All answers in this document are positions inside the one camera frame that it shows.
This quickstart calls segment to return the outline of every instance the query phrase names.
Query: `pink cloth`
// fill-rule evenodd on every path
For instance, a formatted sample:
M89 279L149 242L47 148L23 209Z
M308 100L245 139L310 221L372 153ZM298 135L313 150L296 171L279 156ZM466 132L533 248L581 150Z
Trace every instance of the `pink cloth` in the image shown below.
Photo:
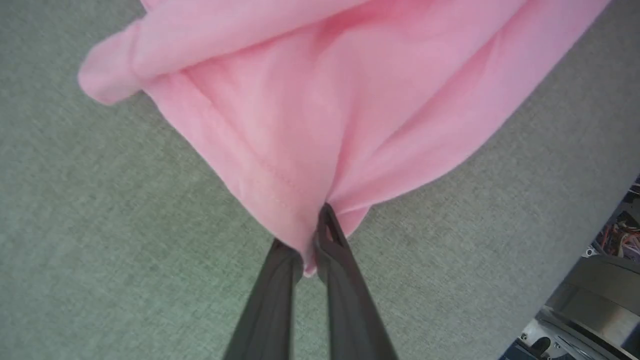
M312 270L326 201L369 207L448 172L509 117L607 0L144 0L79 74L142 89Z

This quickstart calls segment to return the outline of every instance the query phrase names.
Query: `gray surface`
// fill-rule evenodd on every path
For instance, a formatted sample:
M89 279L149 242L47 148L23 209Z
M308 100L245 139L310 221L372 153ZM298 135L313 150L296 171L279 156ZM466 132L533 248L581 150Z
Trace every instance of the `gray surface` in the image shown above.
M144 95L78 89L135 0L0 5L0 359L219 358L270 240ZM640 3L616 1L454 172L353 248L402 359L496 359L640 169ZM326 359L317 281L298 359Z

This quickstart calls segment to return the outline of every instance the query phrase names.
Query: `pink fabric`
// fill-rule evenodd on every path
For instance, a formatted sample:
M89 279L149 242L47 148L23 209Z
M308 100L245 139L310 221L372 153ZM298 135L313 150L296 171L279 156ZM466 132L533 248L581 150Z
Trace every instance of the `pink fabric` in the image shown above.
M328 201L351 233L511 115L607 0L145 0L79 82L142 89L247 210L313 267Z

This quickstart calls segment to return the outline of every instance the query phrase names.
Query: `pink sleeve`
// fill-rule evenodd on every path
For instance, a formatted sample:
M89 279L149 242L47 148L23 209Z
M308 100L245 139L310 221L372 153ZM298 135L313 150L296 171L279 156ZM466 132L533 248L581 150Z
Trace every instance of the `pink sleeve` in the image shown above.
M233 53L366 0L167 0L96 45L78 80L113 104L144 81Z

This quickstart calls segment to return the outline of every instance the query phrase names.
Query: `carpeted surface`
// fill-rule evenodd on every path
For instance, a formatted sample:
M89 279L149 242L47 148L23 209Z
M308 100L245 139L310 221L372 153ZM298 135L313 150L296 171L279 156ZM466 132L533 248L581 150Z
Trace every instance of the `carpeted surface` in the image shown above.
M0 4L0 359L217 359L271 242L144 95L76 71L136 0ZM640 170L640 3L615 1L506 125L372 210L355 256L401 359L496 359ZM297 359L327 359L318 279Z

